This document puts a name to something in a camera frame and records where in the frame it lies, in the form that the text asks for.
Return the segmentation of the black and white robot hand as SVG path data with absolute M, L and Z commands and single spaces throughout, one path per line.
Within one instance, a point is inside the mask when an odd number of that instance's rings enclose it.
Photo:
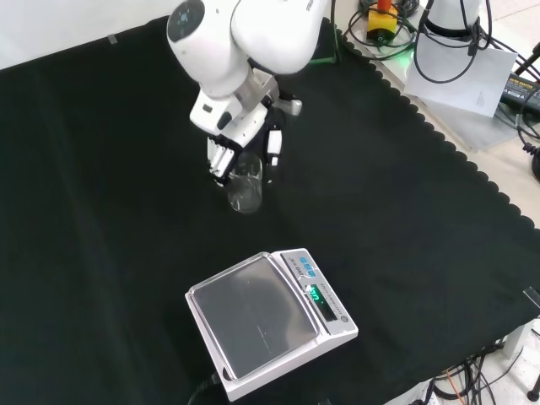
M 284 119 L 275 114 L 298 116 L 303 103 L 293 97 L 284 100 L 266 95 L 255 109 L 228 122 L 218 135 L 208 135 L 208 172 L 221 187 L 232 179 L 232 171 L 242 153 L 262 139 L 263 163 L 271 170 L 278 167 L 283 146 Z

